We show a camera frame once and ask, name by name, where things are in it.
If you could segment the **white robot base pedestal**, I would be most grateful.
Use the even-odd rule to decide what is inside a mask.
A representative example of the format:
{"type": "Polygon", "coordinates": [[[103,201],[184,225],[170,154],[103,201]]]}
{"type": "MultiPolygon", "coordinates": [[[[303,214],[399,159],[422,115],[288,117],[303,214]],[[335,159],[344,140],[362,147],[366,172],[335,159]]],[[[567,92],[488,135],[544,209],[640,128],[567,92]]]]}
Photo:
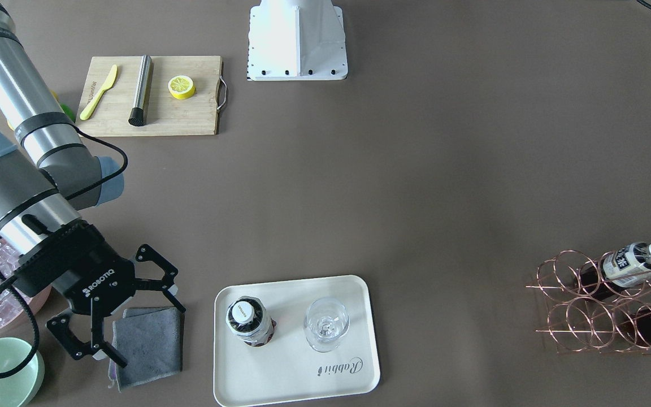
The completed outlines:
{"type": "Polygon", "coordinates": [[[331,1],[261,1],[250,9],[246,79],[332,81],[349,74],[344,15],[331,1]]]}

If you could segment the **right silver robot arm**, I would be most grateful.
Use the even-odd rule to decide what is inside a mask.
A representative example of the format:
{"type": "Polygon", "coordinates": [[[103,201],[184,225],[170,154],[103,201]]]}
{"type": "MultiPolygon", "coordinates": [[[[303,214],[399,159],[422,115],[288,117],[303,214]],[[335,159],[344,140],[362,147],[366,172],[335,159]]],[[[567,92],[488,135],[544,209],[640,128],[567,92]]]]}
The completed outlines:
{"type": "Polygon", "coordinates": [[[103,337],[103,323],[137,291],[163,293],[180,312],[174,278],[178,270],[142,245],[122,258],[80,209],[114,200],[123,191],[122,172],[110,157],[95,157],[83,131],[62,110],[15,34],[0,3],[0,109],[15,130],[0,132],[0,238],[20,252],[18,268],[1,278],[20,304],[54,288],[68,309],[47,322],[74,359],[127,359],[103,337]]]}

